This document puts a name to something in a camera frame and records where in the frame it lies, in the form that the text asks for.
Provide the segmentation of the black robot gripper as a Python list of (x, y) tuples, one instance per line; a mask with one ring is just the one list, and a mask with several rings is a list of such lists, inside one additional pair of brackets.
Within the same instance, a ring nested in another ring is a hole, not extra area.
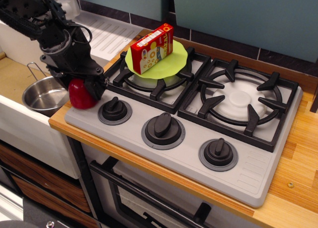
[(84, 79), (84, 86), (95, 100), (100, 100), (107, 89), (103, 67), (90, 54), (88, 43), (64, 42), (53, 48), (42, 49), (40, 60), (47, 65), (51, 76), (66, 90), (74, 78)]

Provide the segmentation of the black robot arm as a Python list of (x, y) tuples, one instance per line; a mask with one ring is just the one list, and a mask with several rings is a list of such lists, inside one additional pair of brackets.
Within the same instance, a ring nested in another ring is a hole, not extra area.
[(74, 78), (84, 81), (88, 93), (100, 100), (107, 88), (103, 67), (91, 58), (86, 27), (68, 20), (61, 3), (55, 0), (0, 0), (3, 23), (39, 43), (51, 76), (68, 88)]

